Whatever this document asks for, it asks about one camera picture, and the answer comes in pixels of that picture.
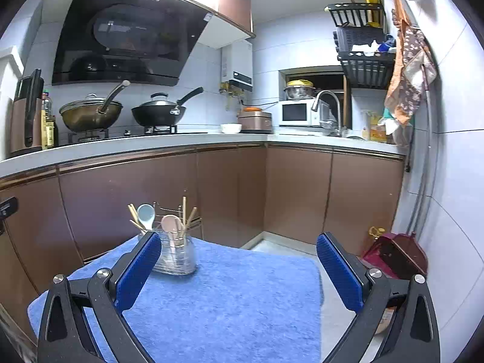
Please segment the wooden chopstick beside spoon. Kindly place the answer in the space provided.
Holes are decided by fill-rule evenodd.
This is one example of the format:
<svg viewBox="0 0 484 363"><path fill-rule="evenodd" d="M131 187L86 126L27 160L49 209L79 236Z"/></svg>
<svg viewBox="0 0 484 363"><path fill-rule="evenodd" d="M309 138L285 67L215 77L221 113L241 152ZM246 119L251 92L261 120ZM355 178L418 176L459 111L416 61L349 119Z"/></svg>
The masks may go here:
<svg viewBox="0 0 484 363"><path fill-rule="evenodd" d="M138 218L138 213L137 213L137 210L135 209L134 205L132 203L130 203L130 204L127 205L127 207L129 209L129 213L131 214L132 220L140 224L139 218Z"/></svg>

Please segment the white microwave oven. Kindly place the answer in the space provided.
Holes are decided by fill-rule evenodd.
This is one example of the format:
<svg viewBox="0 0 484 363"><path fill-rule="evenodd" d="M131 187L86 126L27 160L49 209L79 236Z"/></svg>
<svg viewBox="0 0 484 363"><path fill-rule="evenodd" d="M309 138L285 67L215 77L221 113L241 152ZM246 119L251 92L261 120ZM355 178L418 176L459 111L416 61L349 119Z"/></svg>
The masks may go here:
<svg viewBox="0 0 484 363"><path fill-rule="evenodd" d="M319 127L319 117L311 110L315 98L278 102L280 126Z"/></svg>

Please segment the white bowl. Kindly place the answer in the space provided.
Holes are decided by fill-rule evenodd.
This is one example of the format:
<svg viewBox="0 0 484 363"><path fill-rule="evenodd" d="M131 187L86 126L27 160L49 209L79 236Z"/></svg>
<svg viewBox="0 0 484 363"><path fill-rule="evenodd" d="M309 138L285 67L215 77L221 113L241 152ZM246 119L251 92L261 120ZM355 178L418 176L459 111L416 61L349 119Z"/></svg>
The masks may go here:
<svg viewBox="0 0 484 363"><path fill-rule="evenodd" d="M241 124L229 123L220 125L223 134L239 134L242 130Z"/></svg>

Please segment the bronze wok with lid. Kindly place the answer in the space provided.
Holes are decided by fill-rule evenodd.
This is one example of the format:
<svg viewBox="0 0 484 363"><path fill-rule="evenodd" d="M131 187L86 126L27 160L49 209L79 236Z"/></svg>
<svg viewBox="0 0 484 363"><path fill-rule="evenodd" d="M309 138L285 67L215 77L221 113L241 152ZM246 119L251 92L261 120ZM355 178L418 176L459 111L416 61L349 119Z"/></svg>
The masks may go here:
<svg viewBox="0 0 484 363"><path fill-rule="evenodd" d="M107 97L90 93L84 99L63 105L59 113L65 126L74 133L108 129L117 121L123 108L116 97L128 86L130 82L124 80Z"/></svg>

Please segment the copper rice cooker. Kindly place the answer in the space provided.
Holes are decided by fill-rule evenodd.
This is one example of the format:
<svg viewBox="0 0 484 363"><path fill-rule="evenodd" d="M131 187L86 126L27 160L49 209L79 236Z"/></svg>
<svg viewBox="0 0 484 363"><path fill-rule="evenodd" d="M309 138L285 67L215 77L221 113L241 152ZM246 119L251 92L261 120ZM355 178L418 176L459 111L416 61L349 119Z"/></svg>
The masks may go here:
<svg viewBox="0 0 484 363"><path fill-rule="evenodd" d="M238 114L238 123L241 125L241 133L244 134L272 133L272 114L257 107L243 109Z"/></svg>

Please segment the steel pot in niche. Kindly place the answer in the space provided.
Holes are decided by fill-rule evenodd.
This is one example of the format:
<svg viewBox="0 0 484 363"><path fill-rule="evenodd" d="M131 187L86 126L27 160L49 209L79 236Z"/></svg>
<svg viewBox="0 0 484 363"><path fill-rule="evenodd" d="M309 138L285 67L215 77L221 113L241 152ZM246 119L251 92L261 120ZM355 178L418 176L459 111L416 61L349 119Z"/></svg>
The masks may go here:
<svg viewBox="0 0 484 363"><path fill-rule="evenodd" d="M310 99L315 96L315 88L309 80L291 80L284 89L286 100Z"/></svg>

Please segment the oil bottles on counter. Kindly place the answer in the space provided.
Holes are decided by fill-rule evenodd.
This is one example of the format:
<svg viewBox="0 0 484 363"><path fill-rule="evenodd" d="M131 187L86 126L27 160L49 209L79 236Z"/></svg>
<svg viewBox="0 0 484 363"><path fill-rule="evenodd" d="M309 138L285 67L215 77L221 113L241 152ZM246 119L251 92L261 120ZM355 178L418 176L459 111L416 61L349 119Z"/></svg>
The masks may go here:
<svg viewBox="0 0 484 363"><path fill-rule="evenodd" d="M43 146L46 149L55 148L59 144L58 128L56 117L53 114L53 101L49 92L44 91L42 94L43 117L44 117L44 138Z"/></svg>

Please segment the blue terry towel mat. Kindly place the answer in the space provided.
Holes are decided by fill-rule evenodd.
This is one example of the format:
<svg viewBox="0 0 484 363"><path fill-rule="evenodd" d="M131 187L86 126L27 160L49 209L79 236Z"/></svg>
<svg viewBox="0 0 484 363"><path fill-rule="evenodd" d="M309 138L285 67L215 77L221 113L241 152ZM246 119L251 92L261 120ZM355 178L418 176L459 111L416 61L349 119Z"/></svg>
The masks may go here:
<svg viewBox="0 0 484 363"><path fill-rule="evenodd" d="M138 238L71 274L56 271L27 313L40 362L118 362L88 296L95 273L111 269ZM317 362L322 282L305 257L193 241L193 274L152 271L122 315L151 362Z"/></svg>

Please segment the short wooden chopstick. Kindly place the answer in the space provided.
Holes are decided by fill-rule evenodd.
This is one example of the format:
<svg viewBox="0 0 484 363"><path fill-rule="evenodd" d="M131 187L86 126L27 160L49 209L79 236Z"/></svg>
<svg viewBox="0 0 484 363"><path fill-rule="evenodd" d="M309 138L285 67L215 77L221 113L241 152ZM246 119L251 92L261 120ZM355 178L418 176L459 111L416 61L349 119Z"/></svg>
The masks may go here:
<svg viewBox="0 0 484 363"><path fill-rule="evenodd" d="M129 220L129 222L131 224L133 224L136 228L138 228L142 233L146 233L146 229L142 225L140 225L139 223L137 223L133 220Z"/></svg>

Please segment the brown base cabinets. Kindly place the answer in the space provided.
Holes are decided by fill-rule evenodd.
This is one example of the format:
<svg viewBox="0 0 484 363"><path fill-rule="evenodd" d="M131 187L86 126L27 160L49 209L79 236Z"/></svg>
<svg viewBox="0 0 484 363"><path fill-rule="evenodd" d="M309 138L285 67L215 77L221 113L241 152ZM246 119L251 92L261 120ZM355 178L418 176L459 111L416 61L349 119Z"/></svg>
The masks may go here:
<svg viewBox="0 0 484 363"><path fill-rule="evenodd" d="M389 230L401 156L282 144L188 147L107 156L1 180L18 211L1 224L1 306L30 332L27 306L68 274L135 236L129 204L185 202L195 237L242 247L263 232L314 244L333 233L360 254L372 227Z"/></svg>

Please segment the black range hood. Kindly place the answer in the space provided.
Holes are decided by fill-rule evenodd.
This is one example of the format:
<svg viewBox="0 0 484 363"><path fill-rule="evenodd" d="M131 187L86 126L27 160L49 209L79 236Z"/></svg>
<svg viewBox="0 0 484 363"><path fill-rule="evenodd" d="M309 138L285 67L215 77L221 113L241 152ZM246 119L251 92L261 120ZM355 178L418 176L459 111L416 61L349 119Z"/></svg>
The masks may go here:
<svg viewBox="0 0 484 363"><path fill-rule="evenodd" d="M211 18L183 0L72 0L52 82L175 86Z"/></svg>

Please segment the black wok with lid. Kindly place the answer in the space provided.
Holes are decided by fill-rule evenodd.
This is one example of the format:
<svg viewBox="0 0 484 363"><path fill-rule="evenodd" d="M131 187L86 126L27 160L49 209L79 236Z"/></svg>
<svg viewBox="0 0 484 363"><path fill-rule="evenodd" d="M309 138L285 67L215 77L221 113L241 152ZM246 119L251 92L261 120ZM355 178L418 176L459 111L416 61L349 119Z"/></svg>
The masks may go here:
<svg viewBox="0 0 484 363"><path fill-rule="evenodd" d="M204 88L198 87L177 101L168 100L167 93L152 93L150 101L132 108L131 112L143 127L176 126L185 114L185 104L203 92Z"/></svg>

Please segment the gas stove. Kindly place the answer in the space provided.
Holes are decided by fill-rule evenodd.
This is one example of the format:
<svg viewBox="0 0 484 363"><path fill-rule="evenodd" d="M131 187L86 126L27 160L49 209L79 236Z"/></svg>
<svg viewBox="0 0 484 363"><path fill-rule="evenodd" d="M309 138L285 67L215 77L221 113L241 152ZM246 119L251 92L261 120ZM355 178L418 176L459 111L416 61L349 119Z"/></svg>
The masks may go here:
<svg viewBox="0 0 484 363"><path fill-rule="evenodd" d="M61 146L73 145L82 142L92 142L110 139L128 139L143 136L170 135L170 134L207 134L205 127L190 126L112 126L108 129L95 129L74 133L73 131L59 134Z"/></svg>

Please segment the patterned hanging cloth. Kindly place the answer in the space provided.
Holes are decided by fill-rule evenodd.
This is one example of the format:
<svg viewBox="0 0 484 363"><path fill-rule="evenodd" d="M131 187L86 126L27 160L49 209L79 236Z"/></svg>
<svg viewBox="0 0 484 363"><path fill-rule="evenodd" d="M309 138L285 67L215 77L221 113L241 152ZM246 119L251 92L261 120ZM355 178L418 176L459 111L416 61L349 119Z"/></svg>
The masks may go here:
<svg viewBox="0 0 484 363"><path fill-rule="evenodd" d="M385 108L400 125L406 126L421 106L425 84L437 77L437 68L424 33L413 26L402 0L393 2L392 19L398 35Z"/></svg>

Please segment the chrome sink faucet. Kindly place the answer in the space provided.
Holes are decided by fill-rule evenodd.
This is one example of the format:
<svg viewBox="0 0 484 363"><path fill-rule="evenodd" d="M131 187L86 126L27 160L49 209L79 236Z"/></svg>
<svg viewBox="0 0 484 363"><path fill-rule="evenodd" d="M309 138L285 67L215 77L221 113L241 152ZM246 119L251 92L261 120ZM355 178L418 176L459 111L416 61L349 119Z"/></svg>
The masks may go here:
<svg viewBox="0 0 484 363"><path fill-rule="evenodd" d="M330 97L335 105L334 109L324 100L324 97ZM319 117L319 125L330 131L330 136L342 137L343 126L340 110L340 99L330 90L322 90L313 100L311 110Z"/></svg>

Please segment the pink ceramic spoon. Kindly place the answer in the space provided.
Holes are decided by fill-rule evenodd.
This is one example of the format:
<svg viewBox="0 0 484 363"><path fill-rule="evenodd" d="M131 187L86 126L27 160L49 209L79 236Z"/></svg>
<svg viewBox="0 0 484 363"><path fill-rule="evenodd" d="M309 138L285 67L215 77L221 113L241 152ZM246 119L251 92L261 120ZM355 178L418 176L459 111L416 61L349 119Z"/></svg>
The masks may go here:
<svg viewBox="0 0 484 363"><path fill-rule="evenodd" d="M161 220L161 227L173 240L180 238L183 232L182 221L177 215L164 215Z"/></svg>

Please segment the dark red dustpan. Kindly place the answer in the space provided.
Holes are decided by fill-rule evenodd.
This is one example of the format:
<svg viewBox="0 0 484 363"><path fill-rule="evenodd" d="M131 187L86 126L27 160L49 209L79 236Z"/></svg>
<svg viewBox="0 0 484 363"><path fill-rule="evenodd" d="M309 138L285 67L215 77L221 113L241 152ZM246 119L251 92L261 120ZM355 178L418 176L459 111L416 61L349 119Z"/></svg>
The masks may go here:
<svg viewBox="0 0 484 363"><path fill-rule="evenodd" d="M376 267L392 279L410 280L420 274L427 277L428 259L413 234L381 235L361 258L367 267Z"/></svg>

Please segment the light blue ceramic spoon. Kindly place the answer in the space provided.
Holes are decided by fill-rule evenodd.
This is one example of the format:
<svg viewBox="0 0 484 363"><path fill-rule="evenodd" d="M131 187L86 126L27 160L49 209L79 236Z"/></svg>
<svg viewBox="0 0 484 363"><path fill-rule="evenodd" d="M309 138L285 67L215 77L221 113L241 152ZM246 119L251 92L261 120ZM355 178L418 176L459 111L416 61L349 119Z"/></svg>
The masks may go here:
<svg viewBox="0 0 484 363"><path fill-rule="evenodd" d="M144 203L137 208L139 223L145 230L152 230L153 222L155 220L155 210L151 204Z"/></svg>

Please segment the white water heater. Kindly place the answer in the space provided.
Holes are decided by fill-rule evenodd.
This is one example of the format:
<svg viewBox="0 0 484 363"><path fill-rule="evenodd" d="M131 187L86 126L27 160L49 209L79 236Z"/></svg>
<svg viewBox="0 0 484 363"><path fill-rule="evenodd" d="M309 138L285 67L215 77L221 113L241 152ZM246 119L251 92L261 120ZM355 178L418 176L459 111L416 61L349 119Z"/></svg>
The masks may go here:
<svg viewBox="0 0 484 363"><path fill-rule="evenodd" d="M221 49L221 82L253 91L253 45L239 40Z"/></svg>

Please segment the yellow oil bottle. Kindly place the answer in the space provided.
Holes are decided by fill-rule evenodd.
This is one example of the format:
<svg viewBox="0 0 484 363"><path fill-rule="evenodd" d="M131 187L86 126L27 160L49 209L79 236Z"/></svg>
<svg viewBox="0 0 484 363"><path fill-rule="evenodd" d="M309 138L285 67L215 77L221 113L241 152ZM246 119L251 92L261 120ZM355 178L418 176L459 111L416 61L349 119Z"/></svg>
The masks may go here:
<svg viewBox="0 0 484 363"><path fill-rule="evenodd" d="M387 143L386 127L381 118L376 112L362 111L362 136L365 140Z"/></svg>

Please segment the black dish rack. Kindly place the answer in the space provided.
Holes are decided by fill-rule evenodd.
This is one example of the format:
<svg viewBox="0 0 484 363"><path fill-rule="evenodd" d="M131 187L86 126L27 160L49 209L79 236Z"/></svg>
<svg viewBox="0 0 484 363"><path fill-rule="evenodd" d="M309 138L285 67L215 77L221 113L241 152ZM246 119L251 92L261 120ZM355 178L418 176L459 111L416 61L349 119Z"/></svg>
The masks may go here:
<svg viewBox="0 0 484 363"><path fill-rule="evenodd" d="M350 85L361 89L387 89L394 69L394 54L386 41L383 5L339 2L325 8L335 25L337 59Z"/></svg>

